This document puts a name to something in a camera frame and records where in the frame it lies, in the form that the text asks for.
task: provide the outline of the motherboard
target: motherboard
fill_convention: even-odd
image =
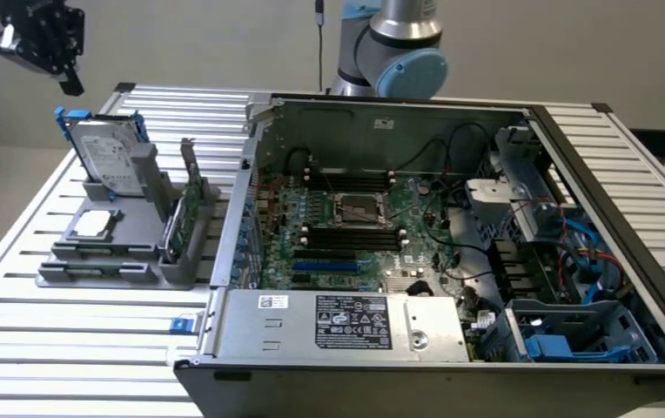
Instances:
[[[258,207],[266,268],[261,287],[280,290],[406,292],[418,281],[445,295],[454,243],[448,199],[430,180],[338,175],[264,182]]]

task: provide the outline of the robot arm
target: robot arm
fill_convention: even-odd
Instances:
[[[66,0],[0,0],[0,56],[54,76],[69,96],[85,92],[77,56],[85,48],[86,13]]]
[[[438,49],[436,0],[348,1],[330,94],[432,98],[449,66]]]

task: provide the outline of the blue pcie slot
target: blue pcie slot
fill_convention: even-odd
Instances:
[[[332,261],[294,261],[293,270],[304,272],[348,272],[358,273],[358,263]]]

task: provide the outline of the power supply label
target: power supply label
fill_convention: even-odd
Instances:
[[[320,348],[392,350],[386,297],[318,295],[316,315]]]

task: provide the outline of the white wall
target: white wall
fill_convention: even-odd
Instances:
[[[57,105],[97,109],[119,81],[317,88],[313,0],[70,0],[86,10],[82,98],[0,58],[0,144],[65,146]],[[342,0],[329,0],[326,83]],[[442,96],[604,101],[665,126],[662,0],[441,0]]]

